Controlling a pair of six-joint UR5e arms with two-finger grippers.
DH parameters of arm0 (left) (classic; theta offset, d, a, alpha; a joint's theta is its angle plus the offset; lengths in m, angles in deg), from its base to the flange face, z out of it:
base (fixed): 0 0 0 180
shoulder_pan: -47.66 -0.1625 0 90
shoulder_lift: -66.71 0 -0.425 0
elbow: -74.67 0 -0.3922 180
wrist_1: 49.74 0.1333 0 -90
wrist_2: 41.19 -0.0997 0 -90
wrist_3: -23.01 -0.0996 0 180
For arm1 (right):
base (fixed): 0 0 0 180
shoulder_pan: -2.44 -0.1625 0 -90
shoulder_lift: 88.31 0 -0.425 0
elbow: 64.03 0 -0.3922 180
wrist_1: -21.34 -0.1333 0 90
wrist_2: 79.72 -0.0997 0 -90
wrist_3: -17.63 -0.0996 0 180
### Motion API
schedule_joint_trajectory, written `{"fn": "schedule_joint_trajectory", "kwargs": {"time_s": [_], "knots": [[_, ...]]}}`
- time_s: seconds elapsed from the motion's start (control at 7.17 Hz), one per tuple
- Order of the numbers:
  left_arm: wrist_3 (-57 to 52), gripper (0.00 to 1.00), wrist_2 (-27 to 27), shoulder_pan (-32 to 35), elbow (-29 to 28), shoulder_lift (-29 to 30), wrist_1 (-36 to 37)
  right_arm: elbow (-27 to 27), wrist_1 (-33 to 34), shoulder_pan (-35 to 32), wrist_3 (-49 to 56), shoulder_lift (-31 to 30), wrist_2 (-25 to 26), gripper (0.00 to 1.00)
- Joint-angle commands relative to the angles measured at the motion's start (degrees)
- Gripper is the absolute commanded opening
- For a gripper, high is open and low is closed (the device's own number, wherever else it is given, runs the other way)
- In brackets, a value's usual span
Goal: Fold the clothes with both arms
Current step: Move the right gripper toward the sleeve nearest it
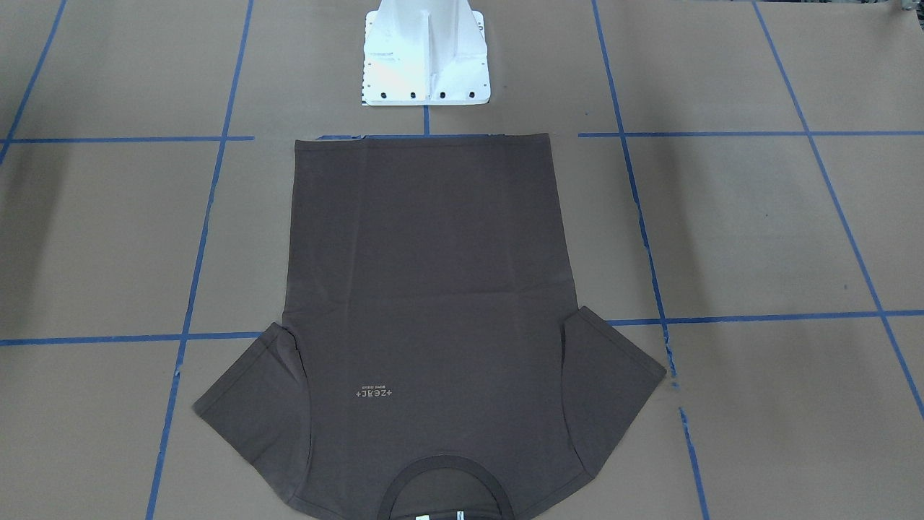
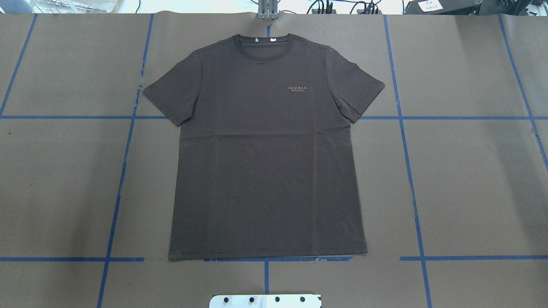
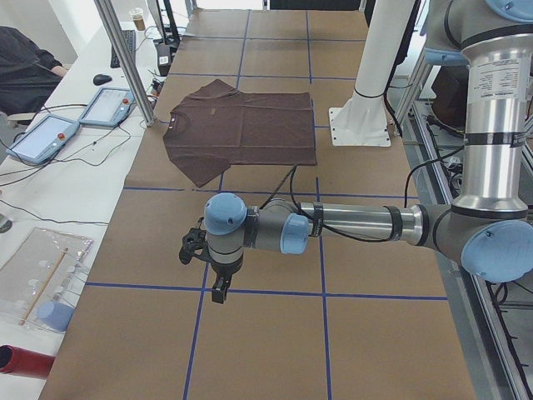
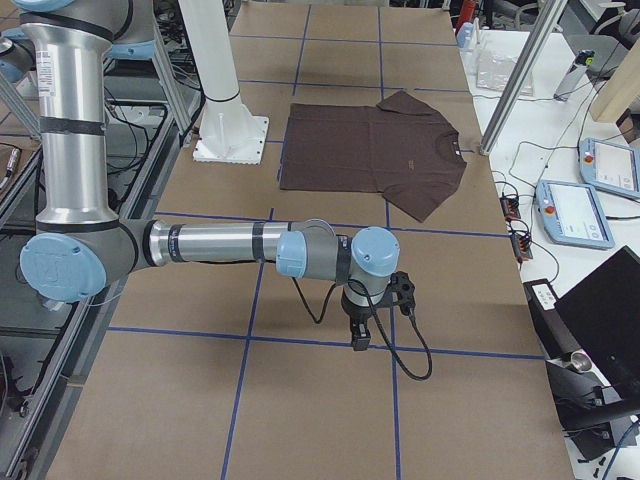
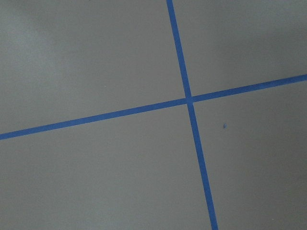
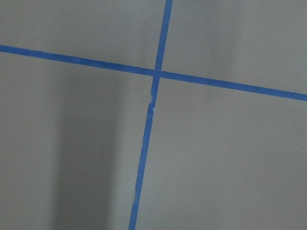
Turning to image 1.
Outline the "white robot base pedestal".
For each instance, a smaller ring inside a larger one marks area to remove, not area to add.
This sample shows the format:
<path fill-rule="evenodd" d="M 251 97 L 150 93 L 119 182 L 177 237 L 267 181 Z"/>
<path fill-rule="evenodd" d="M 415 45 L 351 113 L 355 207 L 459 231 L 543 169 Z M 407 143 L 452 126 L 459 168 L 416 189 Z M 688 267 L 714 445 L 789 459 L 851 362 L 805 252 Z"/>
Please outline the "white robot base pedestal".
<path fill-rule="evenodd" d="M 383 1 L 365 16 L 361 103 L 483 105 L 492 97 L 483 14 L 468 1 Z"/>

